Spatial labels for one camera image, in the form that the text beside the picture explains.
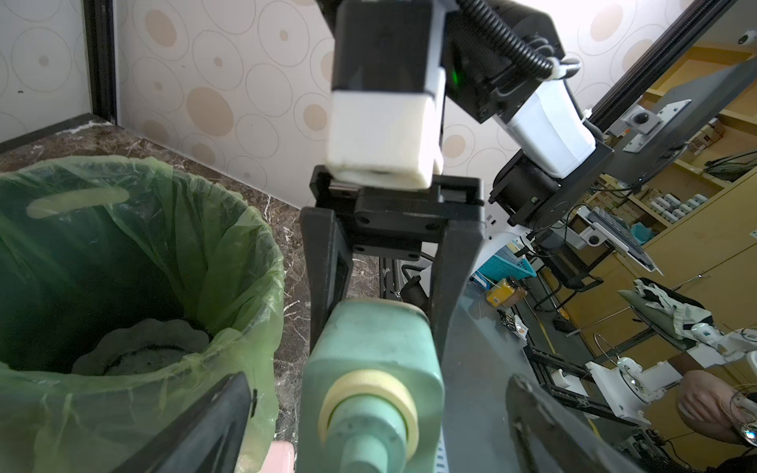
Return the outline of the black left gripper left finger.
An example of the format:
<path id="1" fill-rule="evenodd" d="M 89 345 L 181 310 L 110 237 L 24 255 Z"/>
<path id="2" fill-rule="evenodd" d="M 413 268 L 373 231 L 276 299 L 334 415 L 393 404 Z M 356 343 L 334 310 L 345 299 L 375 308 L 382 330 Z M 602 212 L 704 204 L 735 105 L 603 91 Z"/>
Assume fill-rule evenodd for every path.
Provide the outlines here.
<path id="1" fill-rule="evenodd" d="M 221 378 L 117 472 L 233 472 L 256 390 L 242 372 Z"/>

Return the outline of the mint green pencil sharpener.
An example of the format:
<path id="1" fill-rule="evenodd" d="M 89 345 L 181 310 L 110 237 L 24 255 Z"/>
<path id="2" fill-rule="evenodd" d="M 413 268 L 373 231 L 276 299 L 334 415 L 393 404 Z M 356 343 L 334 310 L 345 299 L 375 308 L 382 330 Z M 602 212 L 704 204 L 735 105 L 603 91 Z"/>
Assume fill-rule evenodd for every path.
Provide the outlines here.
<path id="1" fill-rule="evenodd" d="M 432 472 L 445 386 L 418 307 L 347 299 L 303 372 L 299 472 Z"/>

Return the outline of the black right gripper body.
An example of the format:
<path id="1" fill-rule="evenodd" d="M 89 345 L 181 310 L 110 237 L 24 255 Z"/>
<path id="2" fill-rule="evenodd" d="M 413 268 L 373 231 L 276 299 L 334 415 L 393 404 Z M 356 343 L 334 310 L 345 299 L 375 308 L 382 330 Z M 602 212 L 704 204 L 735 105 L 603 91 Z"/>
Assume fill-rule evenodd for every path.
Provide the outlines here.
<path id="1" fill-rule="evenodd" d="M 416 260 L 429 242 L 443 260 L 473 260 L 484 240 L 479 179 L 435 175 L 427 189 L 395 190 L 338 181 L 317 166 L 310 187 L 316 250 Z"/>

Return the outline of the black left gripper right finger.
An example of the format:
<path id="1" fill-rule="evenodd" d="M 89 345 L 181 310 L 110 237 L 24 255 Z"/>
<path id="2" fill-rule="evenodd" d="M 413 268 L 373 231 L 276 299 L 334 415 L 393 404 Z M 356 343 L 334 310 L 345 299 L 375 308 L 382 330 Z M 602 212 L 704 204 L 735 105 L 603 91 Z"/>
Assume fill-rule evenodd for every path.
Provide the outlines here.
<path id="1" fill-rule="evenodd" d="M 562 472 L 641 470 L 521 374 L 510 378 L 506 405 L 522 472 L 542 472 L 548 458 Z"/>

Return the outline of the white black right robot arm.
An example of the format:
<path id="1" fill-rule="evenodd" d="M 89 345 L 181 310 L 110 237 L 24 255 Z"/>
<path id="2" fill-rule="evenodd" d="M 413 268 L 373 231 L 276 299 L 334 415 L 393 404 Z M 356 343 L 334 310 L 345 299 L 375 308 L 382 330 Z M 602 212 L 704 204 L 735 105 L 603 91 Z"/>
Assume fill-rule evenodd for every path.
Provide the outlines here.
<path id="1" fill-rule="evenodd" d="M 437 246 L 422 305 L 443 350 L 471 274 L 500 246 L 485 234 L 479 179 L 443 172 L 443 120 L 455 102 L 494 119 L 516 145 L 491 200 L 503 240 L 546 229 L 599 176 L 611 150 L 575 104 L 551 18 L 510 1 L 323 1 L 334 39 L 326 159 L 300 215 L 311 340 L 345 298 L 355 254 L 415 261 Z"/>

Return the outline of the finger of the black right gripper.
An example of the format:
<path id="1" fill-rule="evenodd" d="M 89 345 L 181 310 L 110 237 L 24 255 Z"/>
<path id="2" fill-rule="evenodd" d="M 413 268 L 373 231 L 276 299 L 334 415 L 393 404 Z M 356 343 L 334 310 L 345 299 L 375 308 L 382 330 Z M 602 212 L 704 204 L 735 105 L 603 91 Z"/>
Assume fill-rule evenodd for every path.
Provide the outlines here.
<path id="1" fill-rule="evenodd" d="M 353 253 L 333 210 L 305 207 L 300 225 L 311 294 L 310 350 L 313 351 L 332 311 L 347 295 Z"/>
<path id="2" fill-rule="evenodd" d="M 480 221 L 450 220 L 439 242 L 432 264 L 428 315 L 440 361 L 444 358 L 451 317 L 474 270 L 484 229 Z"/>

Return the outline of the green plastic bin liner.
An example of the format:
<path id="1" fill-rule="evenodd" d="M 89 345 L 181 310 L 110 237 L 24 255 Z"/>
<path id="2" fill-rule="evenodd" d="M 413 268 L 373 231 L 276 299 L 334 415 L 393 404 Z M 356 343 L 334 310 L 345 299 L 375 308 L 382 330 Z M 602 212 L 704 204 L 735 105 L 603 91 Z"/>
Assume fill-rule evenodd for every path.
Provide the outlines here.
<path id="1" fill-rule="evenodd" d="M 285 271 L 234 193 L 161 161 L 71 156 L 1 177 L 1 468 L 108 472 L 228 374 L 272 444 Z"/>

